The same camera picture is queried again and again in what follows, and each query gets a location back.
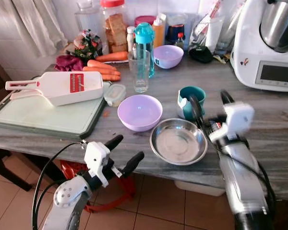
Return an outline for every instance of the lavender plastic bowl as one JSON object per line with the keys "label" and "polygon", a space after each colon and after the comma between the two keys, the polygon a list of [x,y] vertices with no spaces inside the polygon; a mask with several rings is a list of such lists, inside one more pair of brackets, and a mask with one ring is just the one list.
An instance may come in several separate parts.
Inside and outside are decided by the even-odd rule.
{"label": "lavender plastic bowl", "polygon": [[149,95],[134,95],[120,103],[120,121],[132,131],[144,132],[156,126],[162,115],[160,101]]}
{"label": "lavender plastic bowl", "polygon": [[177,66],[183,56],[183,49],[178,46],[165,45],[154,49],[154,62],[163,69]]}

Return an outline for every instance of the mandoline slicer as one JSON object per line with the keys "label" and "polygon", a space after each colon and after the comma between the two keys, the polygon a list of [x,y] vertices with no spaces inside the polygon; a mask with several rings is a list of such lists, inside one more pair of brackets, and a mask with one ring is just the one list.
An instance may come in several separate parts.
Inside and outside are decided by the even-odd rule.
{"label": "mandoline slicer", "polygon": [[45,72],[34,80],[7,81],[5,89],[22,90],[14,92],[11,100],[38,95],[59,106],[100,98],[103,82],[99,72]]}

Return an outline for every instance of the teal cup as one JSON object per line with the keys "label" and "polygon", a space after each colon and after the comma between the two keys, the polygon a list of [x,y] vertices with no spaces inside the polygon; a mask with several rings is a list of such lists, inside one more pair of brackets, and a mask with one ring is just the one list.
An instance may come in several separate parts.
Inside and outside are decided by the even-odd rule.
{"label": "teal cup", "polygon": [[178,116],[188,121],[194,121],[192,106],[189,102],[190,95],[195,95],[202,109],[202,115],[205,115],[203,109],[206,93],[199,87],[187,86],[178,91],[177,113]]}

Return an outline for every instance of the carrot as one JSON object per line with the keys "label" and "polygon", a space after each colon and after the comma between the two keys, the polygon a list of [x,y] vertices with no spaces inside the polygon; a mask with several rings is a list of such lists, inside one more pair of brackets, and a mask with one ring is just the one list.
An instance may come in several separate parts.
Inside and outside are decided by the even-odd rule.
{"label": "carrot", "polygon": [[98,68],[116,70],[116,68],[111,66],[111,65],[104,64],[104,63],[101,63],[99,61],[95,61],[95,60],[92,60],[92,59],[87,62],[87,66],[88,67],[98,67]]}
{"label": "carrot", "polygon": [[120,76],[110,75],[110,74],[102,74],[102,80],[104,81],[120,81]]}
{"label": "carrot", "polygon": [[97,61],[106,62],[106,61],[124,61],[128,59],[128,52],[121,51],[112,54],[106,54],[102,56],[98,56],[95,58]]}
{"label": "carrot", "polygon": [[103,69],[103,68],[98,68],[98,67],[88,67],[84,66],[82,71],[97,71],[101,74],[110,74],[110,75],[117,75],[120,76],[120,72],[116,70],[111,70],[111,69]]}

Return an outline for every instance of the bottle cap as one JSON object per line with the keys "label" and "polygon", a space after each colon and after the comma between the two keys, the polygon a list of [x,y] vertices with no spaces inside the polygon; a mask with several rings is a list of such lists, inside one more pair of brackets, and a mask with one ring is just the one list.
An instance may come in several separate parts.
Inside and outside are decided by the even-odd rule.
{"label": "bottle cap", "polygon": [[154,25],[155,26],[159,26],[159,25],[162,25],[162,20],[159,18],[159,15],[157,15],[157,18],[156,20],[154,20]]}
{"label": "bottle cap", "polygon": [[151,43],[155,38],[155,32],[148,23],[140,23],[134,30],[135,40],[139,44]]}
{"label": "bottle cap", "polygon": [[102,7],[116,7],[121,6],[125,3],[125,0],[100,0]]}
{"label": "bottle cap", "polygon": [[134,26],[128,26],[127,27],[127,33],[129,33],[129,34],[133,34],[134,30],[135,30]]}

